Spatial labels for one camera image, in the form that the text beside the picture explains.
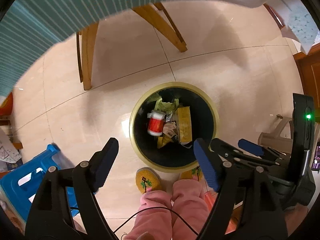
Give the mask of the brown wooden door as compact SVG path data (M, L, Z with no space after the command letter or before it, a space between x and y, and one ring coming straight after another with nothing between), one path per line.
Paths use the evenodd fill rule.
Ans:
M320 45L312 46L308 55L303 52L296 53L293 58L297 65L305 95L313 97L315 109L319 110L320 97Z

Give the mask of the yellow paper box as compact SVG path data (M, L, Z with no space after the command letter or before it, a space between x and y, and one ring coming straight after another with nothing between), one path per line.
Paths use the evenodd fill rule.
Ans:
M181 144L190 143L192 141L190 107L179 107L175 114L179 142Z

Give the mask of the yellow round trash bin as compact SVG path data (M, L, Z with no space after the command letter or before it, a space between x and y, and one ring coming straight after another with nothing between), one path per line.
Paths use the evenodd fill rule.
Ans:
M178 140L176 114L165 114L163 134L174 142L157 148L158 137L148 133L148 114L156 101L173 102L179 99L179 107L190 107L192 141L181 144ZM179 173L195 168L198 163L194 155L194 142L203 139L209 143L217 134L219 115L209 96L199 88L184 82L160 84L137 101L130 117L129 133L136 155L147 166L166 173Z

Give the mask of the blue plastic stool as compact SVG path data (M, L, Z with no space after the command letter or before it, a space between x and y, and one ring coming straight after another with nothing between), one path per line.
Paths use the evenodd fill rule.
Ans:
M1 200L23 224L27 222L35 194L51 166L58 170L75 167L56 144L49 144L45 151L1 178Z

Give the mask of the beige plastic stool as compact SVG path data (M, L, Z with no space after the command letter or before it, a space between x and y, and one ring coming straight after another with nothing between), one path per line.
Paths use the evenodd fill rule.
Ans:
M276 128L271 133L262 132L258 138L258 145L270 147L279 152L290 153L292 150L294 133L292 118L282 115L277 115L277 118L280 119L280 123L277 124ZM289 138L281 136L281 133L287 124L290 126Z

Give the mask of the tan green milk carton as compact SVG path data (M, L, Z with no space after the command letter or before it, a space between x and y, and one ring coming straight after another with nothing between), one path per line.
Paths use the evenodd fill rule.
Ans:
M167 115L174 113L179 106L179 99L174 99L173 102L163 102L162 98L159 98L155 104L155 111L163 112Z

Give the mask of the pink pyjama legs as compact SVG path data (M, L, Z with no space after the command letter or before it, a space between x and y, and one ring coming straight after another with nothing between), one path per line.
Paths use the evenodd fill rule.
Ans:
M141 196L140 213L125 239L196 239L209 216L199 181L174 182L172 194L163 190Z

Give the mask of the yellow knitted left slipper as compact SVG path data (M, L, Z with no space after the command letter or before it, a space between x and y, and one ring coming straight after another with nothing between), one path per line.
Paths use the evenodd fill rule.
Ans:
M150 191L162 190L160 178L148 167L140 168L136 172L136 185L141 194L145 194Z

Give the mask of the yellow snack wrapper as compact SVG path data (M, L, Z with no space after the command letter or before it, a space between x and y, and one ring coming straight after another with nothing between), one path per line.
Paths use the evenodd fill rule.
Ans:
M167 135L164 135L162 137L158 137L157 148L162 148L170 142L174 142L174 141L171 138L169 138Z

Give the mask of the yellow knitted slipper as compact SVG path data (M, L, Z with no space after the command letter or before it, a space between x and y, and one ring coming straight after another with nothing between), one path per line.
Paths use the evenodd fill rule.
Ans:
M148 167L140 168L136 172L136 185L141 194L145 194L150 191L162 190L160 178Z
M195 181L200 181L203 178L202 170L199 166L192 168L189 171L182 172L179 179L191 179Z

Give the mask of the yellow knitted right slipper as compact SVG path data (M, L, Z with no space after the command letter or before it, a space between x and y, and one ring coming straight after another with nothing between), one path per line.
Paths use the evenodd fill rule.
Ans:
M191 179L195 181L200 181L203 178L202 170L199 166L192 168L189 171L182 172L179 179Z

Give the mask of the wooden table leg frame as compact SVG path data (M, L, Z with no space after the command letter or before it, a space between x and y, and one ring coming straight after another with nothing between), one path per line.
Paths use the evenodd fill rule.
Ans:
M123 11L76 32L84 90L165 64L159 34L178 51L187 51L186 42L161 2Z

